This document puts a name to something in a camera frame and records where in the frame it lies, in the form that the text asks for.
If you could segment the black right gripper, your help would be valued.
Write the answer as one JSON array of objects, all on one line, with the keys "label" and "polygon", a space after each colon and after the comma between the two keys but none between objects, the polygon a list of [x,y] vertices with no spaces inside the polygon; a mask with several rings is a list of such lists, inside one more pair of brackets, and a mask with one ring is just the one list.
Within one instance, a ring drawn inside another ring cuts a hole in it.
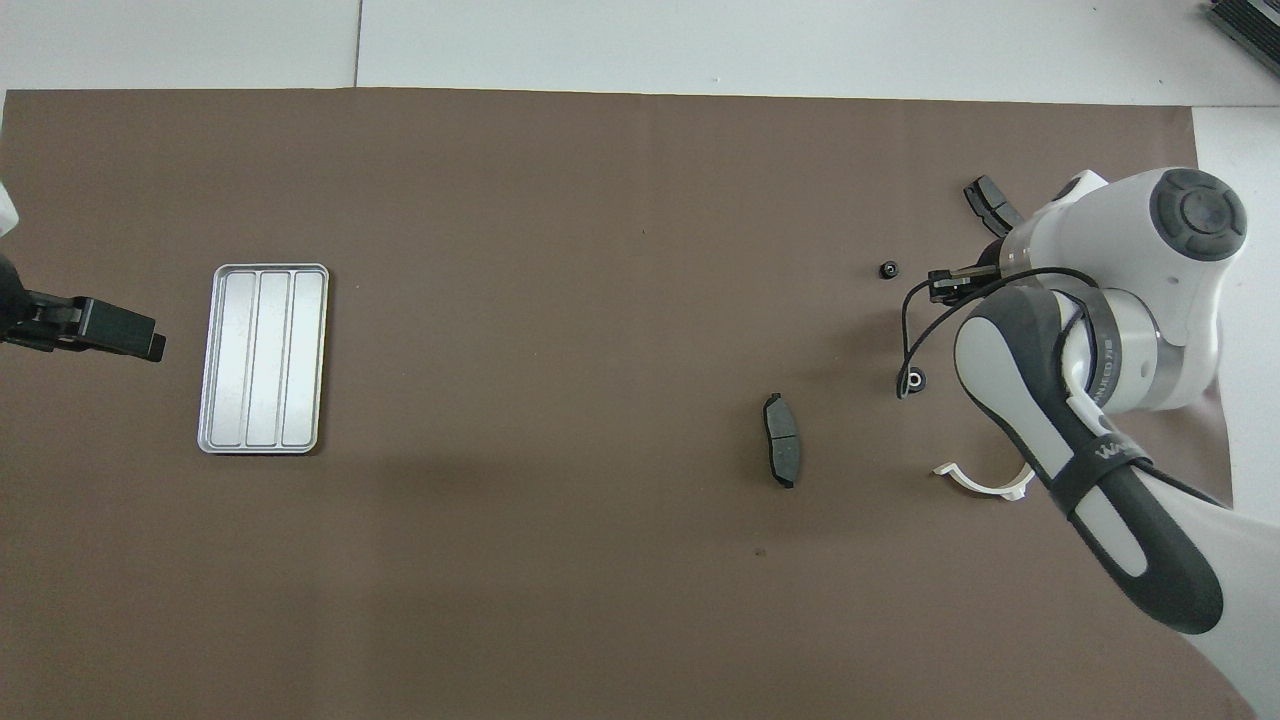
[{"label": "black right gripper", "polygon": [[957,277],[946,269],[928,272],[928,295],[932,304],[957,304],[965,293],[975,293],[1004,278],[998,258],[987,258],[957,270]]}]

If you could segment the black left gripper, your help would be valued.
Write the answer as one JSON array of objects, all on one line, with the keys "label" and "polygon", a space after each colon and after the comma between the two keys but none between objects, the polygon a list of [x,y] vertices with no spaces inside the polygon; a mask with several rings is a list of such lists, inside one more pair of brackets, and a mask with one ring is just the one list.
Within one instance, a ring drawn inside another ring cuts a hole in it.
[{"label": "black left gripper", "polygon": [[1,340],[44,352],[76,346],[160,363],[166,338],[156,320],[91,297],[63,299],[29,292],[13,263],[1,255]]}]

